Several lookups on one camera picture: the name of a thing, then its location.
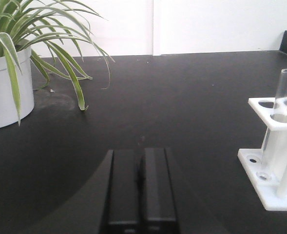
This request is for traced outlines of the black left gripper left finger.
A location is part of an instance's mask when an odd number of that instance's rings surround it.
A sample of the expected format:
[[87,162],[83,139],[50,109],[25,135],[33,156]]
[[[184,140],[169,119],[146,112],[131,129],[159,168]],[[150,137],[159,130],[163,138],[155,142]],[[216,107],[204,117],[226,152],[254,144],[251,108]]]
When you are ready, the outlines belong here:
[[137,167],[133,150],[110,150],[110,177],[102,234],[138,234],[140,229]]

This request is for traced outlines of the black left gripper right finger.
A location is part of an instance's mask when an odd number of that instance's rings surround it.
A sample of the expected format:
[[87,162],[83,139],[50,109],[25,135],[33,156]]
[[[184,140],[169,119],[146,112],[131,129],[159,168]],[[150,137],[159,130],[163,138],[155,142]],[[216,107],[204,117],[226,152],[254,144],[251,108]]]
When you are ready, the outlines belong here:
[[141,208],[145,233],[179,233],[170,173],[164,148],[145,149],[143,177]]

